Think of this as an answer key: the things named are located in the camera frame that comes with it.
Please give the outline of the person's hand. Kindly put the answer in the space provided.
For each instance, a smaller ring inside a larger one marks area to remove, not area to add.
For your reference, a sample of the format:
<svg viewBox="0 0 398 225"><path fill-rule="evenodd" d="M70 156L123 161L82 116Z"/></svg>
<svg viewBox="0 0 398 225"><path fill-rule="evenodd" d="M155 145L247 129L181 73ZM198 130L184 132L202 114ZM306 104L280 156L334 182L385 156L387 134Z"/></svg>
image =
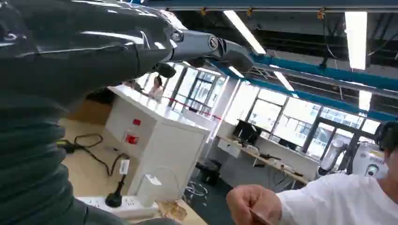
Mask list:
<svg viewBox="0 0 398 225"><path fill-rule="evenodd" d="M282 203L275 192L260 185L240 185L230 190L226 196L231 217L237 225L260 225L252 212L276 225L282 217Z"/></svg>

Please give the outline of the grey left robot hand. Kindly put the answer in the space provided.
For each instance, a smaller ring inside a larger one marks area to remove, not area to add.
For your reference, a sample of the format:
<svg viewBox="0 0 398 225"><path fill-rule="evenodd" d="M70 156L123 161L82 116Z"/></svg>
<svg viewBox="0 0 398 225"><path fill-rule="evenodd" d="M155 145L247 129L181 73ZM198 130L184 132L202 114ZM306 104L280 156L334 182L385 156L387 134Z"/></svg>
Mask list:
<svg viewBox="0 0 398 225"><path fill-rule="evenodd" d="M166 13L120 0L3 0L0 109L66 110L87 93L168 62L253 67L241 45L179 28Z"/></svg>

